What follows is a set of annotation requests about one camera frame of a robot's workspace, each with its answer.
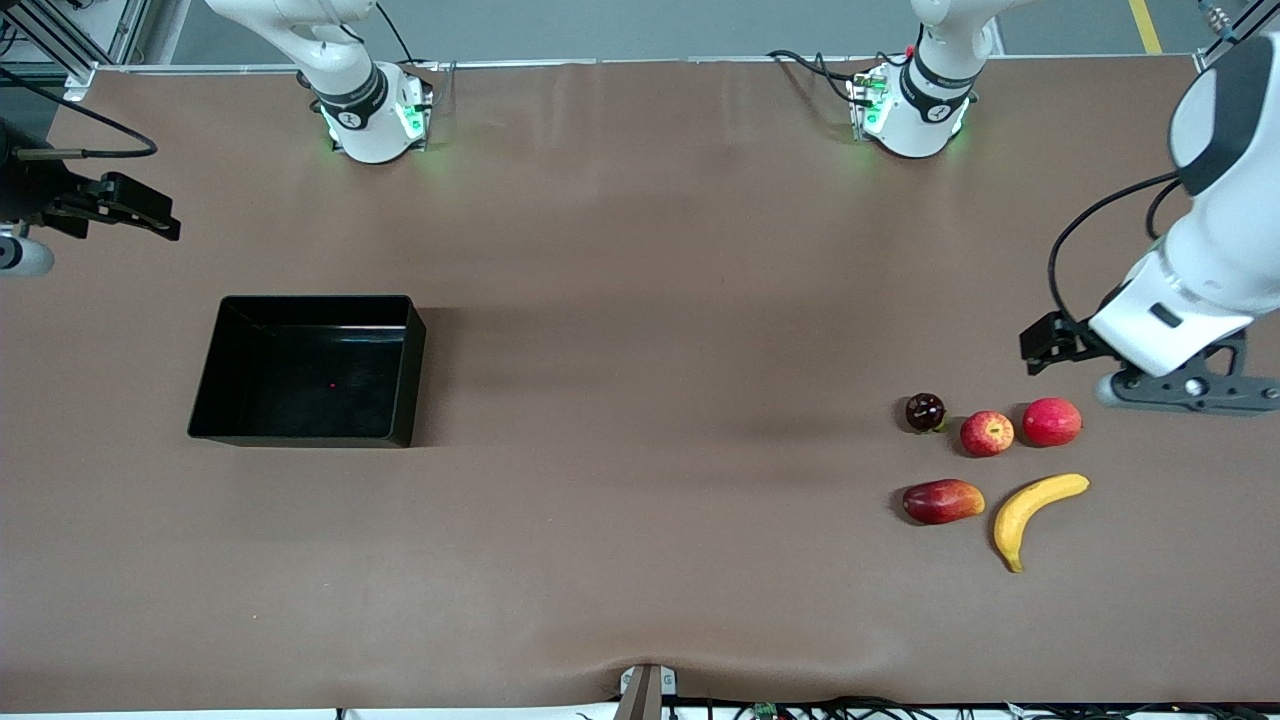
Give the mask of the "small striped red apple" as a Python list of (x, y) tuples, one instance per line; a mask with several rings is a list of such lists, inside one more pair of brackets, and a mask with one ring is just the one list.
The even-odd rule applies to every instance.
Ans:
[(998, 456), (1012, 446), (1015, 438), (1011, 419), (991, 410), (968, 416), (959, 432), (963, 450), (973, 457)]

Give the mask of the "yellow banana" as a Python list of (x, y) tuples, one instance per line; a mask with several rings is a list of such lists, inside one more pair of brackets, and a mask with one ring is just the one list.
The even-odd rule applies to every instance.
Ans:
[(992, 523), (992, 541), (998, 556), (1010, 573), (1025, 570), (1021, 559), (1027, 528), (1030, 519), (1051, 503), (1085, 493), (1091, 480), (1078, 473), (1066, 473), (1036, 480), (1010, 495), (1001, 505)]

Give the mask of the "black plastic box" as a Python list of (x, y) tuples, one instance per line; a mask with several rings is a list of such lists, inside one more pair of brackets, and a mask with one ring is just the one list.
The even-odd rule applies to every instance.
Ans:
[(238, 447), (407, 448), (426, 343), (403, 295), (227, 296), (187, 433)]

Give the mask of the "round red peach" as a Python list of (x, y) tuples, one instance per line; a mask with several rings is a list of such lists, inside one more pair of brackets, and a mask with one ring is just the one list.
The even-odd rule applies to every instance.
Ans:
[(1021, 415), (1021, 433), (1039, 447), (1071, 443), (1083, 429), (1079, 409), (1066, 398), (1043, 397), (1027, 405)]

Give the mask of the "red mango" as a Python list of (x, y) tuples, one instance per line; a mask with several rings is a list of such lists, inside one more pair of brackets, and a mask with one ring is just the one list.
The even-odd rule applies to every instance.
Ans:
[(948, 478), (908, 487), (901, 506), (915, 523), (943, 525), (982, 515), (986, 497), (973, 483)]

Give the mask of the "brown table mat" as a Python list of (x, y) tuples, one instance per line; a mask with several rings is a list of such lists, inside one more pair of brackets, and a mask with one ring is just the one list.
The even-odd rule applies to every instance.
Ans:
[[(1018, 352), (1193, 74), (997, 60), (904, 161), (771, 63), (461, 69), (385, 167), (291, 76), (100, 74), (183, 233), (0, 281), (0, 712), (568, 705), (644, 661), (740, 700), (1280, 701), (1280, 416), (1101, 407), (1107, 363)], [(188, 436), (220, 301), (269, 293), (413, 300), (411, 448)], [(1043, 397), (1071, 443), (1023, 436)], [(973, 457), (988, 410), (1016, 438)], [(996, 512), (1066, 473), (1010, 573)], [(905, 515), (948, 478), (982, 515)]]

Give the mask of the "aluminium frame post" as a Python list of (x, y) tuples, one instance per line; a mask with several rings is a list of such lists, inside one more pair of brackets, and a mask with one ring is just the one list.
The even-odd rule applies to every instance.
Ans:
[(1196, 73), (1254, 37), (1271, 36), (1280, 51), (1280, 0), (1196, 0), (1212, 41), (1193, 53)]
[(0, 68), (81, 91), (131, 61), (157, 0), (0, 0)]

